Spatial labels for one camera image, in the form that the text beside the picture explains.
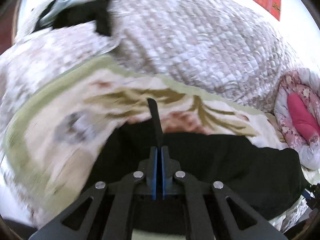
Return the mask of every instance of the bed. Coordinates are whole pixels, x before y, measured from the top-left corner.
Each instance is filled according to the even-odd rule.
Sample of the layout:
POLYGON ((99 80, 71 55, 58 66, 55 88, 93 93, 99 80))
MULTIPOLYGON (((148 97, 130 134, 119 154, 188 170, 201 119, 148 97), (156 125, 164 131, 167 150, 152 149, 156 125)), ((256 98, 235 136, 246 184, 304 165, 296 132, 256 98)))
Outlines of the bed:
MULTIPOLYGON (((98 35, 93 23, 86 23, 23 37, 1 55, 1 74, 6 80, 1 88, 2 136, 13 115, 38 89, 107 52, 123 69, 161 74, 265 112, 274 108, 282 74, 302 67, 274 26, 231 0, 113 0, 109 11, 114 26, 111 37, 98 35)), ((269 145, 262 138, 261 145, 286 147, 278 141, 269 145)), ((8 158, 5 161, 12 165, 8 158)), ((8 181, 17 182, 15 168, 9 168, 8 181)), ((304 172, 309 182, 318 182, 318 171, 304 172)), ((23 200, 32 203, 26 195, 23 200)), ((306 208, 301 197, 271 223, 285 231, 306 208)))

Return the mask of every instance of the crumpled fabric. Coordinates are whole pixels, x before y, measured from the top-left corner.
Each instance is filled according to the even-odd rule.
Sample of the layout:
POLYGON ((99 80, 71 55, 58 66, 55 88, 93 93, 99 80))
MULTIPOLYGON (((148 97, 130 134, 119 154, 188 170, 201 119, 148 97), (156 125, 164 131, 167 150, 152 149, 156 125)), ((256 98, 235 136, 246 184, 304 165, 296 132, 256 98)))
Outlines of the crumpled fabric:
POLYGON ((40 19, 40 27, 50 25, 62 10, 78 4, 84 4, 89 1, 95 0, 56 0, 50 12, 40 19))
POLYGON ((113 54, 136 72, 161 73, 270 112, 283 72, 301 66, 269 22, 231 0, 114 2, 125 30, 113 54))
MULTIPOLYGON (((40 87, 118 44, 112 55, 125 68, 162 73, 265 112, 273 110, 282 73, 302 66, 270 23, 231 0, 113 0, 112 46, 93 23, 26 41, 50 2, 33 11, 18 30, 20 42, 0 56, 1 141, 13 114, 40 87)), ((299 218, 302 209, 294 214, 299 218)))
POLYGON ((238 134, 246 135, 252 144, 279 145, 261 111, 225 103, 221 97, 163 76, 124 71, 110 57, 95 57, 34 95, 8 125, 6 157, 15 182, 33 198, 28 203, 33 204, 38 226, 78 196, 116 127, 126 120, 134 123, 150 117, 147 97, 158 103, 164 132, 238 134))
POLYGON ((307 110, 320 123, 320 99, 318 91, 320 79, 317 73, 307 69, 286 73, 279 86, 279 92, 276 98, 274 114, 279 128, 290 148, 299 153, 300 162, 306 168, 317 170, 320 168, 320 136, 318 133, 312 135, 309 141, 306 141, 292 123, 289 112, 287 98, 288 95, 295 92, 299 95, 307 110))

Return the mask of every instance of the black strap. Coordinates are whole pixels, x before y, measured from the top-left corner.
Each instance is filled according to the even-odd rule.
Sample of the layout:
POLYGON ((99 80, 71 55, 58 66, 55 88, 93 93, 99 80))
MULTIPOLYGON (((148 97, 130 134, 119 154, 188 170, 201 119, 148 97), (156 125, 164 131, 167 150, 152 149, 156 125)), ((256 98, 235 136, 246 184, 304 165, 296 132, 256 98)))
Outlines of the black strap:
POLYGON ((152 117, 153 126, 155 128, 157 148, 158 148, 158 152, 160 153, 162 142, 163 142, 163 132, 162 132, 161 123, 160 123, 158 105, 157 105, 157 102, 152 98, 148 98, 148 105, 149 105, 149 109, 152 117))

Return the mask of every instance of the bedding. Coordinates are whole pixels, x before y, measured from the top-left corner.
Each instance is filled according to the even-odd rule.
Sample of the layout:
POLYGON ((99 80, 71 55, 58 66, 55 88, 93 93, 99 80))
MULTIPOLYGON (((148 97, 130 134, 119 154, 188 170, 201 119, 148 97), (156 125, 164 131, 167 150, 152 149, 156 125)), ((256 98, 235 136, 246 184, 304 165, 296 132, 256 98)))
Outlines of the bedding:
MULTIPOLYGON (((273 110, 276 88, 284 71, 302 67, 296 53, 270 23, 230 0, 113 0, 108 9, 113 15, 111 37, 95 33, 94 23, 45 29, 26 36, 49 3, 35 8, 23 25, 25 29, 18 30, 17 43, 0 56, 1 138, 13 115, 40 87, 108 51, 122 68, 142 74, 160 73, 170 78, 162 78, 165 84, 171 84, 173 79, 192 85, 185 87, 191 94, 194 90, 206 94, 195 88, 198 87, 263 111, 273 110)), ((260 147, 269 143, 278 149, 286 147, 278 139, 253 138, 253 143, 260 147)), ((2 171, 8 183, 16 181, 13 168, 17 167, 2 171)), ((303 172, 309 182, 319 181, 318 171, 303 168, 303 172)), ((35 202, 21 184, 13 185, 24 200, 35 202)), ((306 208, 300 198, 271 223, 286 230, 306 208)), ((41 210, 36 210, 33 217, 40 216, 41 210)))
POLYGON ((124 28, 112 53, 125 68, 265 112, 283 71, 301 66, 278 30, 231 0, 112 0, 108 11, 124 28))
MULTIPOLYGON (((35 225, 43 226, 76 198, 115 127, 150 117, 145 100, 150 96, 159 104, 164 131, 245 135, 258 147, 283 149, 263 112, 161 75, 125 71, 100 56, 41 89, 7 128, 6 180, 31 208, 35 225)), ((311 182, 316 175, 305 177, 311 182)), ((271 224, 280 230, 305 209, 300 198, 271 224), (283 224, 287 214, 292 217, 283 224)))
MULTIPOLYGON (((177 112, 170 120, 173 125, 175 120, 186 124, 174 132, 162 125, 163 145, 168 147, 170 158, 180 163, 181 170, 209 184, 222 181, 267 220, 289 209, 308 185, 299 155, 293 149, 261 148, 252 145, 245 136, 205 134, 204 130, 189 129, 186 115, 177 112)), ((109 184, 135 172, 139 162, 149 158, 154 145, 151 119, 125 123, 115 129, 98 155, 82 192, 97 181, 109 184)), ((143 228, 143 222, 137 224, 143 228)), ((172 231, 165 227, 161 230, 163 233, 172 231)))
POLYGON ((55 0, 39 16, 35 31, 59 29, 95 20, 96 32, 111 36, 111 19, 106 10, 110 0, 55 0))
POLYGON ((288 146, 299 153, 301 164, 311 170, 320 168, 319 85, 319 76, 308 69, 286 73, 280 81, 274 108, 288 146))
POLYGON ((17 34, 14 38, 15 43, 21 41, 24 37, 31 34, 35 28, 38 28, 37 24, 39 18, 41 18, 41 14, 46 11, 54 0, 45 0, 41 2, 39 5, 35 5, 35 8, 29 12, 29 16, 25 19, 23 24, 18 28, 17 34))

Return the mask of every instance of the pink pillow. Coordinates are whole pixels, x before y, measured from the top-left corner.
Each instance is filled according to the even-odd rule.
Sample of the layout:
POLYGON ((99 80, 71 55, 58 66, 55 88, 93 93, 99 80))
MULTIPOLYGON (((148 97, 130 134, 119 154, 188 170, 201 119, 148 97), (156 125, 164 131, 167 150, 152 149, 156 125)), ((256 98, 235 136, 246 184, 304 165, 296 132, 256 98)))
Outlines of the pink pillow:
POLYGON ((308 142, 315 133, 320 134, 320 127, 311 113, 304 105, 297 93, 288 95, 288 110, 292 119, 293 126, 308 142))

